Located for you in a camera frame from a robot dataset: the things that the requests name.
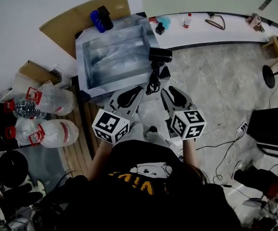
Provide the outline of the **brown cardboard sheet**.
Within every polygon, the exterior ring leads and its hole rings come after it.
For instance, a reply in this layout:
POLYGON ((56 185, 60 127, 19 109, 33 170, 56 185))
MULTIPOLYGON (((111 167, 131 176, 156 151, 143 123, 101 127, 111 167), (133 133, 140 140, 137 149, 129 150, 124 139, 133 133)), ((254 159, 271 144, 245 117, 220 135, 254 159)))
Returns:
POLYGON ((54 17, 43 24, 40 31, 76 59, 75 35, 93 26, 90 13, 103 5, 112 20, 131 14, 128 0, 90 0, 54 17))

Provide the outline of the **black cabinet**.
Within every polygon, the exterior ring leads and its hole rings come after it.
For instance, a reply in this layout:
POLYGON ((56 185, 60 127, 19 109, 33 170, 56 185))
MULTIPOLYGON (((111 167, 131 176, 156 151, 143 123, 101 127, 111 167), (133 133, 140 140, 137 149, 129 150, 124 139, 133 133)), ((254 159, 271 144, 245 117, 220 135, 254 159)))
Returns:
POLYGON ((265 155, 278 158, 278 108, 254 110, 247 134, 265 155))

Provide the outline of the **black hair dryer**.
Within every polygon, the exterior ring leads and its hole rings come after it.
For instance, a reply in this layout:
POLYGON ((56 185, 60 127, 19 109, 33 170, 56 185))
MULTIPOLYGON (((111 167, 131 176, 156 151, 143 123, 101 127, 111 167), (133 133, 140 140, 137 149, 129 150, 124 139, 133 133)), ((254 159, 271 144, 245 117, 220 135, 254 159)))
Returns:
POLYGON ((165 63, 170 63, 172 61, 172 51, 169 49, 154 48, 149 49, 149 61, 152 73, 149 77, 149 83, 146 88, 146 95, 151 95, 157 93, 160 89, 160 68, 164 66, 165 63))

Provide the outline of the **white and brown carton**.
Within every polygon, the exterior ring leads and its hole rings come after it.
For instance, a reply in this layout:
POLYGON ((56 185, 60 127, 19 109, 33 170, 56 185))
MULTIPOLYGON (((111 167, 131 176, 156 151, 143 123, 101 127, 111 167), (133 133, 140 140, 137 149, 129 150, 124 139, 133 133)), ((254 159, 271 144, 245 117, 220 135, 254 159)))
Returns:
POLYGON ((260 16, 257 14, 250 16, 246 19, 246 22, 248 23, 249 27, 252 28, 256 32, 265 32, 264 27, 262 26, 262 20, 260 16))

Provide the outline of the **white power strip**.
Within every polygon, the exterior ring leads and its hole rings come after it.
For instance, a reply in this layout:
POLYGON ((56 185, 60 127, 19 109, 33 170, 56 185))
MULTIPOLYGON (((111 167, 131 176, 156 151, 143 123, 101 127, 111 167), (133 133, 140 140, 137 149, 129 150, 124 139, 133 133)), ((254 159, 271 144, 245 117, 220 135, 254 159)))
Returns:
POLYGON ((247 130, 248 124, 246 121, 243 121, 240 126, 237 128, 237 133, 244 133, 247 130))

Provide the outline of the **small white red-capped bottle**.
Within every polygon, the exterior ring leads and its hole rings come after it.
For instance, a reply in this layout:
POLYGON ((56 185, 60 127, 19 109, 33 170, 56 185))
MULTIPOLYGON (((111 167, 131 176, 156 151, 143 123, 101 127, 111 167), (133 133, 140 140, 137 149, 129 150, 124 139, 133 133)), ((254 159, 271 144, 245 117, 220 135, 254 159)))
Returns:
POLYGON ((188 13, 184 18, 183 27, 189 28, 191 20, 192 20, 192 13, 188 13))

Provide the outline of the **black standing fan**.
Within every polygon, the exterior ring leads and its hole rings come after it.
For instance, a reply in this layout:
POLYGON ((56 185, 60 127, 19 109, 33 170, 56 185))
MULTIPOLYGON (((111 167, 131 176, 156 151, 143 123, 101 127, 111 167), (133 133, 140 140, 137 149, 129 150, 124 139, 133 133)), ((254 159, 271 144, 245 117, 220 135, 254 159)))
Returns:
POLYGON ((262 74, 265 81, 265 84, 270 88, 274 88, 275 86, 275 76, 278 75, 277 72, 273 72, 271 67, 268 65, 264 65, 262 68, 262 74))

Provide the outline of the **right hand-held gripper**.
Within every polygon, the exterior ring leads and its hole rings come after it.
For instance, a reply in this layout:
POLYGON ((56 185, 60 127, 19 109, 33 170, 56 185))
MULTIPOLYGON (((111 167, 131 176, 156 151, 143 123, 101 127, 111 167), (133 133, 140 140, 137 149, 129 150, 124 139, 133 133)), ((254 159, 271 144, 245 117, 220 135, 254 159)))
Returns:
POLYGON ((200 109, 190 109, 193 105, 192 99, 185 92, 174 86, 169 86, 169 93, 162 89, 160 97, 164 109, 172 116, 170 128, 182 139, 199 138, 207 126, 206 118, 200 109), (176 107, 190 109, 176 111, 176 107))

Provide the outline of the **person's right forearm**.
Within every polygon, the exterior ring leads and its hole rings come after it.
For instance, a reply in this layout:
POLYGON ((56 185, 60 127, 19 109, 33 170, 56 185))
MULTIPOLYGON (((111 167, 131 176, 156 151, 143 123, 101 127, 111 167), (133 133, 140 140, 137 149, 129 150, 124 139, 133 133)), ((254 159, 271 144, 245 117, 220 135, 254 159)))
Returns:
POLYGON ((185 164, 199 168, 199 158, 197 157, 194 139, 183 141, 183 161, 185 164))

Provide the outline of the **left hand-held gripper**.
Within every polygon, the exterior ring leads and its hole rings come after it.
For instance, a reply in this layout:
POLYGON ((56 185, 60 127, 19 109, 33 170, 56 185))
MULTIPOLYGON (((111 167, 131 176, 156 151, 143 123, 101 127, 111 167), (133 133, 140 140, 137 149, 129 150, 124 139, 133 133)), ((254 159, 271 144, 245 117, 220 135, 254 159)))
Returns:
POLYGON ((143 96, 142 86, 116 91, 109 104, 99 109, 92 128, 96 137, 115 145, 130 131, 133 115, 143 96))

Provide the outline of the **blue bottle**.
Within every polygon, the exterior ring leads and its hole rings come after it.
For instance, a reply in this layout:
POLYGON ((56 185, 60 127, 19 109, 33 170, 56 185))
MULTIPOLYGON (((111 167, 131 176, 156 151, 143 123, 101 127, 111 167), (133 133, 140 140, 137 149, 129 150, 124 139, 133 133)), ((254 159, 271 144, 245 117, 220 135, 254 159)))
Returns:
POLYGON ((100 33, 104 33, 106 31, 102 23, 101 15, 97 10, 94 10, 90 13, 90 18, 100 33))

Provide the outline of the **cardboard box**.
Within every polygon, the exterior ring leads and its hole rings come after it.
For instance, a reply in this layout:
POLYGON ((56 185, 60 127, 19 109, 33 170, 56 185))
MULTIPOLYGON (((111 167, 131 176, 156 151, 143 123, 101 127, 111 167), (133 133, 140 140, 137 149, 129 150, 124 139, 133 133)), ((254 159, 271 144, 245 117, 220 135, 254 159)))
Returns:
POLYGON ((30 60, 21 66, 18 72, 40 84, 44 84, 48 81, 53 84, 57 84, 59 81, 59 77, 57 75, 52 74, 47 69, 30 60))

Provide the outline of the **grey marble-pattern sink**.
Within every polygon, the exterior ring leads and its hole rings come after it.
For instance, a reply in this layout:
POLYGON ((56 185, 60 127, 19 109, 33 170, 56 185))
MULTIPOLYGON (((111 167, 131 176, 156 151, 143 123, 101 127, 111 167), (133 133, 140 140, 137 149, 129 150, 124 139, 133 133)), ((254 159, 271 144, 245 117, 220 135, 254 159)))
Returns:
POLYGON ((139 14, 113 20, 113 28, 100 33, 83 30, 75 40, 80 97, 101 102, 117 90, 143 85, 152 73, 149 49, 159 47, 148 18, 139 14))

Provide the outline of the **person's light grey trousers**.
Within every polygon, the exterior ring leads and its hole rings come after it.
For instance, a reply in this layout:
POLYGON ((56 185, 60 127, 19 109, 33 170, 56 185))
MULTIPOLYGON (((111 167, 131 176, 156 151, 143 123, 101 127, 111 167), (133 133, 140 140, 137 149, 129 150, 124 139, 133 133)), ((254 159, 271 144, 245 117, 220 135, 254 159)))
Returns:
POLYGON ((164 121, 167 116, 164 109, 157 101, 148 101, 138 106, 138 111, 133 115, 133 123, 127 134, 129 140, 146 141, 160 146, 176 149, 176 145, 166 139, 164 121), (155 126, 157 133, 149 132, 149 128, 155 126))

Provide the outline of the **teal cloth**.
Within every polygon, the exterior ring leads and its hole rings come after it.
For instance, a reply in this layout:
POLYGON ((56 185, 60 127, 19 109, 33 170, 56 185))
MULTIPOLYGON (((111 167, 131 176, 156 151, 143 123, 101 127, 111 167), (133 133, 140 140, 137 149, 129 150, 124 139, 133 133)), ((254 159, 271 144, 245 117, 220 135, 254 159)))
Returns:
POLYGON ((158 21, 158 23, 162 23, 162 26, 165 28, 165 30, 168 30, 171 24, 171 20, 166 15, 156 16, 155 19, 158 21))

